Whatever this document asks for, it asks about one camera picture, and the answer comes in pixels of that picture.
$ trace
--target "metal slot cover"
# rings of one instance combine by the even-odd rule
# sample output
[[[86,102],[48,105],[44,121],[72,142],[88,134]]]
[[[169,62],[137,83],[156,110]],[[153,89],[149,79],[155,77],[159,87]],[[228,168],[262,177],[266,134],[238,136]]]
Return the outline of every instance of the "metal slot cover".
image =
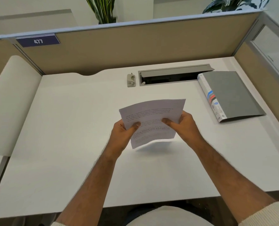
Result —
[[[200,73],[214,70],[209,64],[138,72],[140,86],[197,80]]]

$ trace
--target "potted plant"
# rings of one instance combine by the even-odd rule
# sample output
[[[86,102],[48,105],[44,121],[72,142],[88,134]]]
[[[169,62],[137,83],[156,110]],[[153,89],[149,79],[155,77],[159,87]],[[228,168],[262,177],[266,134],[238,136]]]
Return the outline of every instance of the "potted plant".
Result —
[[[221,10],[222,12],[226,11],[235,11],[235,10],[242,10],[242,8],[239,8],[243,5],[250,6],[254,9],[261,8],[262,4],[264,4],[264,7],[268,4],[269,0],[260,0],[259,6],[257,6],[255,3],[252,3],[252,0],[213,0],[212,3],[210,3],[203,13],[212,13],[216,10]]]
[[[92,11],[95,13],[99,24],[115,23],[116,18],[113,17],[112,11],[115,0],[86,0]]]

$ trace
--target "hand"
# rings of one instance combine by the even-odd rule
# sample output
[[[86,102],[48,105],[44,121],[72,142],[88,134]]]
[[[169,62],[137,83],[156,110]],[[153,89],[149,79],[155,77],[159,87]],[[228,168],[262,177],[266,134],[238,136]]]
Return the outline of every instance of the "hand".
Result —
[[[184,142],[186,142],[192,149],[206,143],[200,134],[192,115],[185,111],[183,111],[181,114],[179,124],[171,121],[168,118],[163,118],[161,121],[168,125],[171,129],[174,129],[184,140]]]
[[[104,152],[117,159],[126,148],[131,136],[139,128],[140,122],[134,123],[130,129],[126,130],[122,120],[116,122],[111,131],[111,135]]]

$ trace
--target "red stripe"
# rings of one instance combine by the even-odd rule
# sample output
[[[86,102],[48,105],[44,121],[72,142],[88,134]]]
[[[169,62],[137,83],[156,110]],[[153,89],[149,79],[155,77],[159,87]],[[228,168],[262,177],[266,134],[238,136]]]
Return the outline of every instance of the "red stripe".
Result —
[[[215,97],[215,95],[214,95],[214,94],[213,94],[213,95],[211,95],[208,101],[210,102],[210,101],[211,101],[214,97]]]

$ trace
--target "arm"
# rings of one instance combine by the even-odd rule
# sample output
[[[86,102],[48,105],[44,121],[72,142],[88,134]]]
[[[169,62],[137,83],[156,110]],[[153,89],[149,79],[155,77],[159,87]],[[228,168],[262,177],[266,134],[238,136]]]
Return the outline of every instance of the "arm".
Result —
[[[122,120],[114,124],[103,153],[56,222],[66,226],[96,226],[98,224],[115,162],[139,126],[140,123],[135,123],[126,130]]]
[[[203,139],[191,114],[183,111],[179,124],[166,118],[163,122],[174,129],[197,154],[238,223],[275,202]]]

